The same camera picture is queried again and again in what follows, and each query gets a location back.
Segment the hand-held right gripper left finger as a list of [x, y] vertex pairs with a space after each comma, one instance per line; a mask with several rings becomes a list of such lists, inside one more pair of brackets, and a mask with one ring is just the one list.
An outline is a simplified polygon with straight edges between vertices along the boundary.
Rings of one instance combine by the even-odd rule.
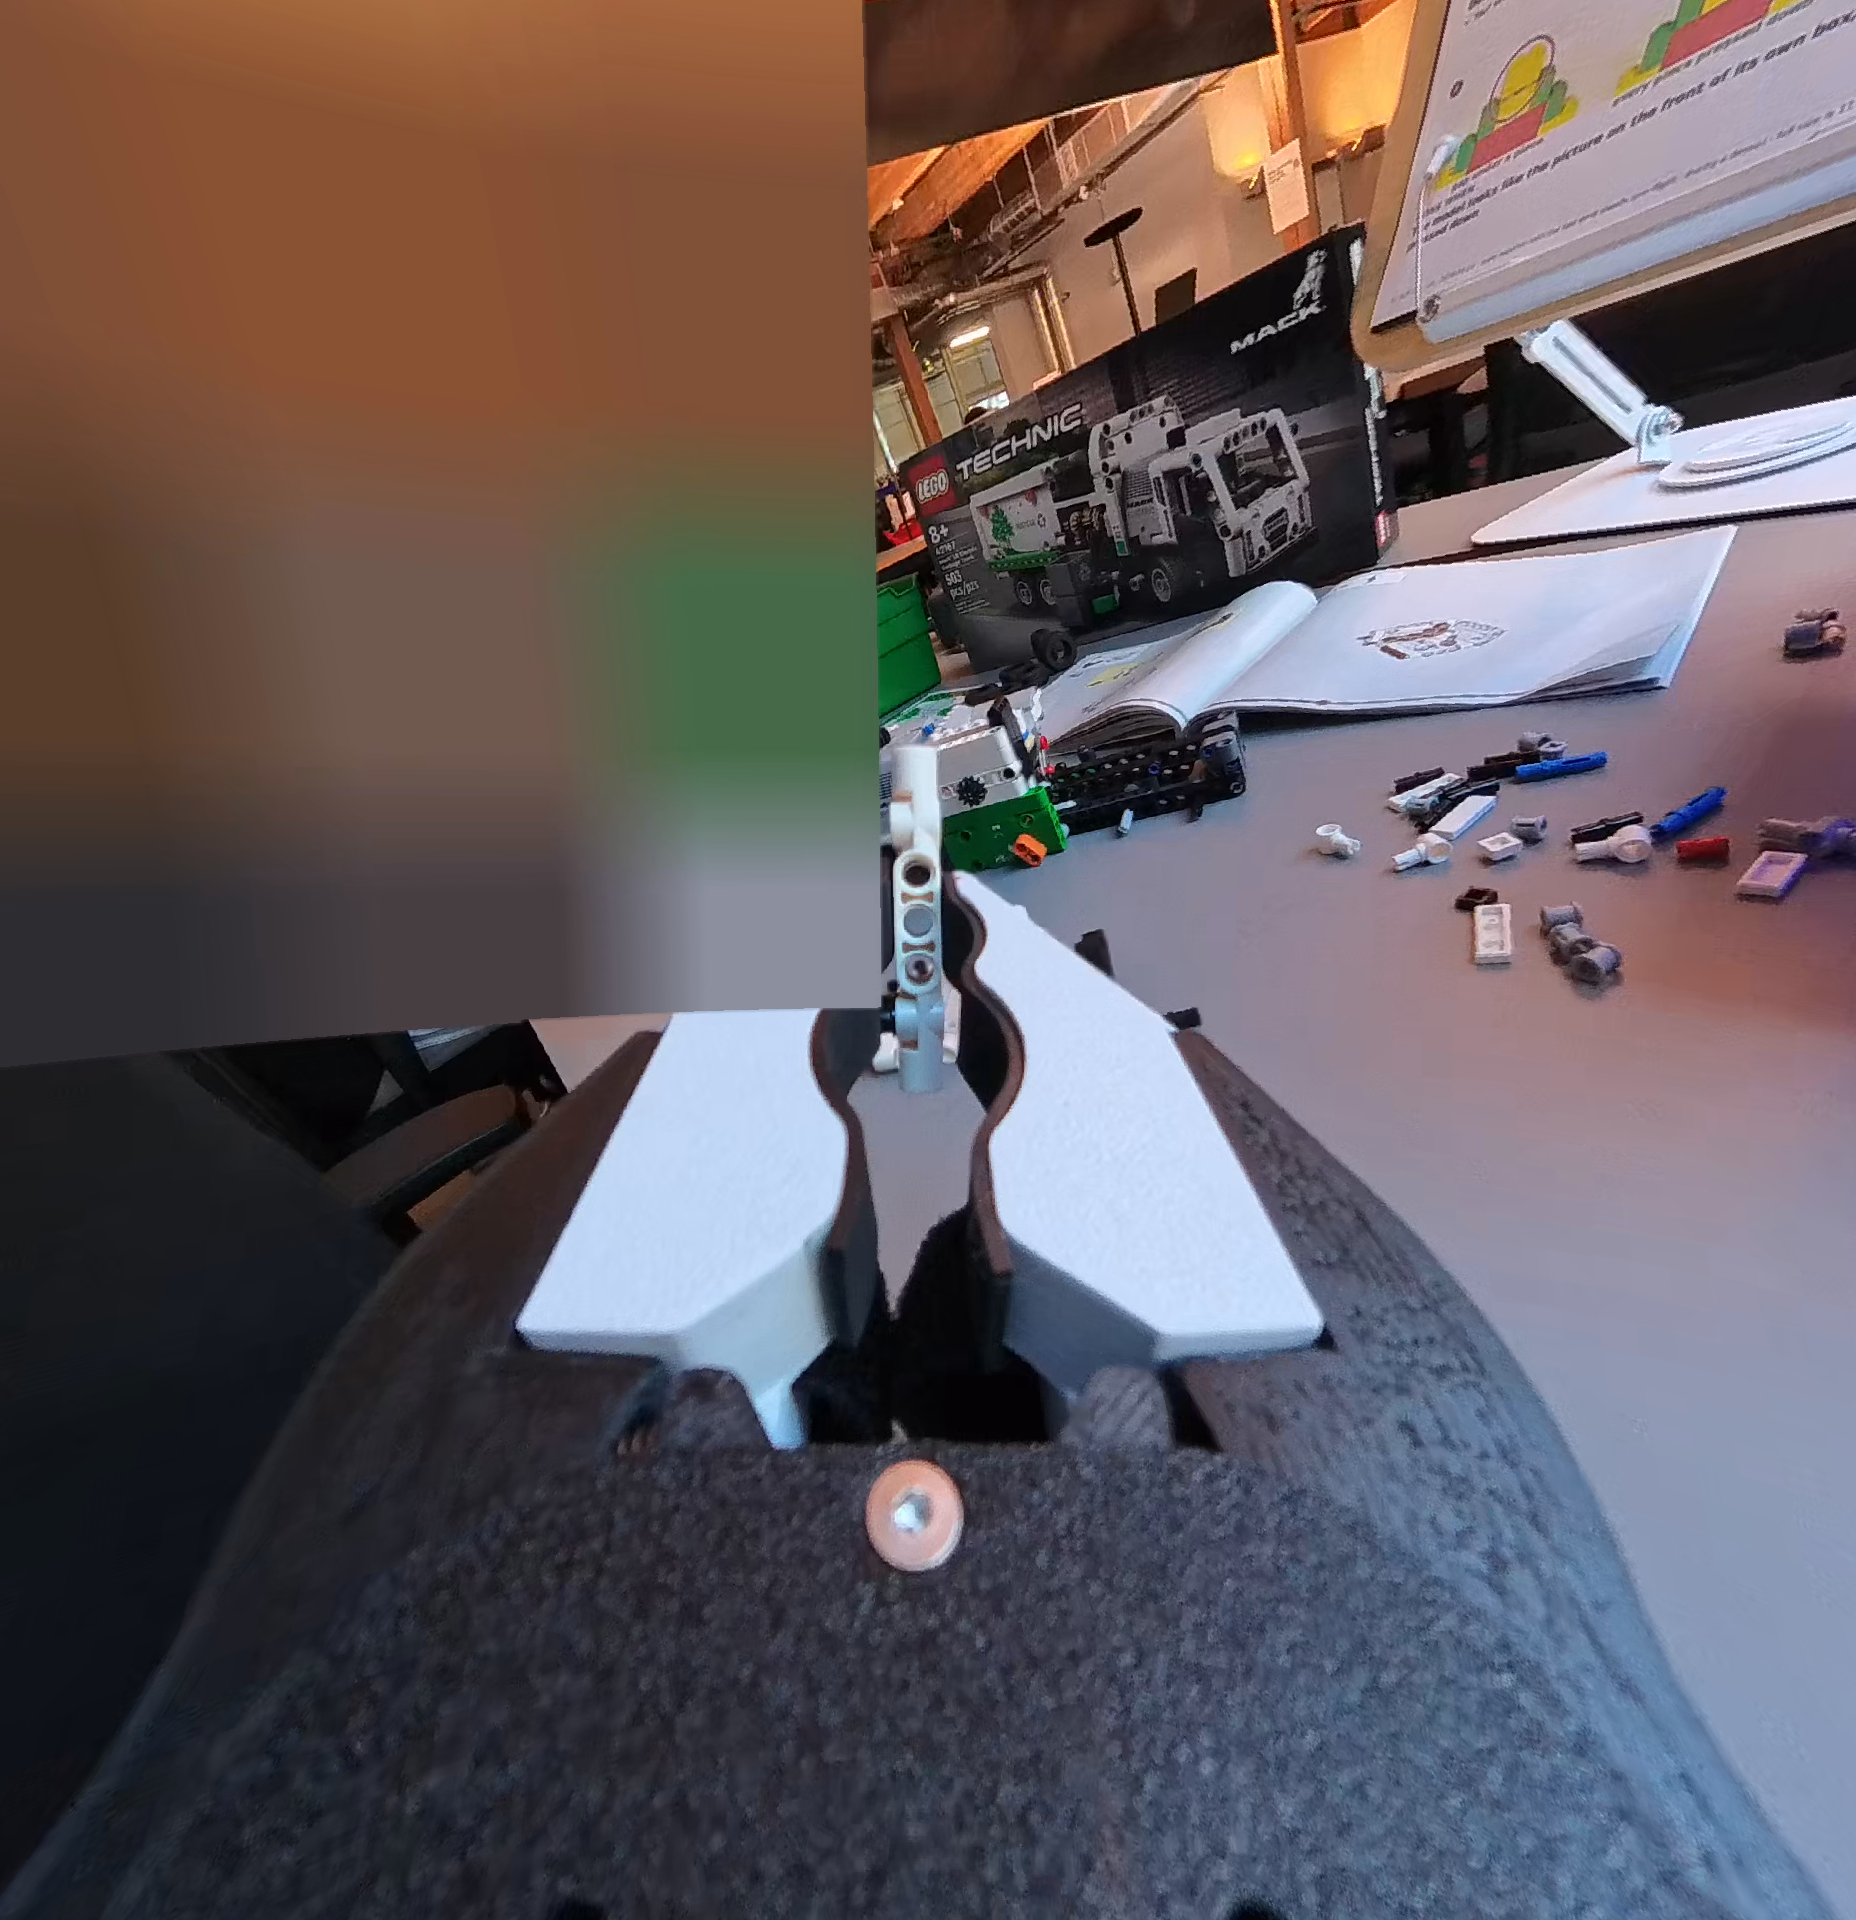
[[675, 1014], [519, 1309], [544, 1353], [729, 1373], [773, 1447], [808, 1441], [797, 1380], [884, 1314], [851, 1092], [871, 1009]]

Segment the black floor lamp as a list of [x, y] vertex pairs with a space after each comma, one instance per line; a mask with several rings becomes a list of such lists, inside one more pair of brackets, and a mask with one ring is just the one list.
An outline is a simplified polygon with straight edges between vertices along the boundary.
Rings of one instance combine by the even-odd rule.
[[1133, 272], [1130, 272], [1130, 261], [1128, 261], [1128, 234], [1141, 221], [1141, 217], [1144, 217], [1144, 209], [1130, 206], [1118, 214], [1111, 214], [1109, 219], [1103, 219], [1096, 227], [1092, 227], [1084, 236], [1087, 253], [1103, 249], [1114, 261], [1114, 272], [1115, 272], [1118, 284], [1121, 284], [1133, 338], [1139, 338], [1144, 331], [1144, 324], [1141, 324]]

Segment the printed instruction sheet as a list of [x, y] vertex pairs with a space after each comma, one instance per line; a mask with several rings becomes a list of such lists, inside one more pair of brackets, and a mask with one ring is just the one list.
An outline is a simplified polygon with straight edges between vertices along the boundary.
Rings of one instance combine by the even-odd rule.
[[1856, 2], [1450, 2], [1374, 324], [1431, 341], [1856, 195]]

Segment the person's black sweater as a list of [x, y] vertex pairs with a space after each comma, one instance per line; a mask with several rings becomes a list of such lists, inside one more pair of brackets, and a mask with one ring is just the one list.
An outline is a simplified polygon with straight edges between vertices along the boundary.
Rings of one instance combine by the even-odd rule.
[[0, 1892], [393, 1261], [165, 1055], [0, 1070]]

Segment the black lego set box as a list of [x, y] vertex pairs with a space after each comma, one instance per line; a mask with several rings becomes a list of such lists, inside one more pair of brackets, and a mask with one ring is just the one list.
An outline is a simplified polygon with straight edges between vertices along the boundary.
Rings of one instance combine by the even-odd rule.
[[913, 456], [926, 609], [976, 667], [1039, 630], [1326, 587], [1395, 541], [1381, 387], [1350, 341], [1365, 231], [1336, 227]]

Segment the green plastic bin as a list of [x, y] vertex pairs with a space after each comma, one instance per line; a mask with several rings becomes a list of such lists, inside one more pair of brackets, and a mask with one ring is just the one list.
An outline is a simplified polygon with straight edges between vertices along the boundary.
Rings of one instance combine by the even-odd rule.
[[929, 604], [917, 574], [878, 579], [878, 718], [940, 686]]

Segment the white bent lego liftarm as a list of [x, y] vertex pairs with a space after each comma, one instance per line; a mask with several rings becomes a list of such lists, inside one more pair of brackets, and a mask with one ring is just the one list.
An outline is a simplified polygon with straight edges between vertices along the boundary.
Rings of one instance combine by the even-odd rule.
[[940, 1092], [950, 1063], [940, 770], [933, 742], [891, 756], [885, 812], [891, 854], [895, 1072], [907, 1095]]

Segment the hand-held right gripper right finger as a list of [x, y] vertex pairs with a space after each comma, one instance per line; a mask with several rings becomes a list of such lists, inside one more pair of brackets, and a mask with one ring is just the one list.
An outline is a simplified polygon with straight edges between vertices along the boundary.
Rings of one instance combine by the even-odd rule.
[[971, 874], [950, 880], [985, 1327], [1062, 1398], [1109, 1366], [1300, 1353], [1324, 1310], [1181, 1035]]

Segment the dark office chair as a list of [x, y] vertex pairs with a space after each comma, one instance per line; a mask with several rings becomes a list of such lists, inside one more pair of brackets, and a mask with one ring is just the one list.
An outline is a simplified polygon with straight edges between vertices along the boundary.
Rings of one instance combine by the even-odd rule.
[[167, 1052], [407, 1243], [414, 1209], [520, 1137], [566, 1083], [530, 1021]]

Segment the lego truck model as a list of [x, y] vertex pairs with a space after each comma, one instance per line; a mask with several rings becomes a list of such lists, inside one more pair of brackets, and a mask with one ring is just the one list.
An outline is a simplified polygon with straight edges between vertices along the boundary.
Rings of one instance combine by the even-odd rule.
[[1241, 730], [1235, 718], [1192, 736], [1144, 731], [1103, 745], [1050, 742], [1033, 686], [978, 697], [926, 693], [880, 725], [884, 795], [895, 752], [926, 745], [940, 769], [944, 860], [956, 873], [1037, 867], [1074, 836], [1187, 814], [1247, 789]]

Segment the small lego pieces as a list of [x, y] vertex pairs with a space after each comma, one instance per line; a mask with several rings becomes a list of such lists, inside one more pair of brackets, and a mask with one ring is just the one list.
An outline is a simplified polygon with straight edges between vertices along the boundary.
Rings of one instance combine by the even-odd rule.
[[[1413, 830], [1413, 844], [1395, 854], [1391, 867], [1399, 874], [1433, 870], [1447, 863], [1457, 849], [1485, 867], [1516, 860], [1525, 849], [1546, 841], [1550, 821], [1543, 814], [1512, 814], [1496, 830], [1485, 833], [1483, 826], [1491, 823], [1499, 795], [1507, 788], [1605, 770], [1606, 763], [1606, 755], [1569, 755], [1559, 737], [1525, 731], [1507, 755], [1485, 756], [1457, 773], [1418, 770], [1387, 795], [1387, 810]], [[1683, 836], [1712, 833], [1709, 826], [1724, 812], [1727, 799], [1729, 793], [1714, 785], [1660, 817], [1644, 817], [1638, 810], [1601, 814], [1569, 827], [1569, 855], [1580, 867], [1638, 870], [1672, 860], [1677, 870], [1724, 870], [1729, 860], [1723, 867], [1681, 867], [1675, 847]], [[1825, 867], [1856, 870], [1853, 817], [1769, 817], [1757, 823], [1756, 855], [1732, 880], [1732, 897], [1777, 904], [1806, 874]], [[1605, 989], [1624, 967], [1621, 950], [1590, 932], [1581, 904], [1543, 904], [1538, 911], [1538, 936], [1550, 961], [1566, 977], [1592, 989]]]

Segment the lego instruction booklet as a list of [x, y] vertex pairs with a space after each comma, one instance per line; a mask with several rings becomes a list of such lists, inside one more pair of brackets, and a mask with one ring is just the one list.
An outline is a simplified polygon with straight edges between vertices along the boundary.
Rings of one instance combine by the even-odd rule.
[[1062, 755], [1211, 718], [1380, 718], [1672, 686], [1732, 529], [1586, 555], [1270, 581], [1177, 635], [1080, 659], [1039, 690]]

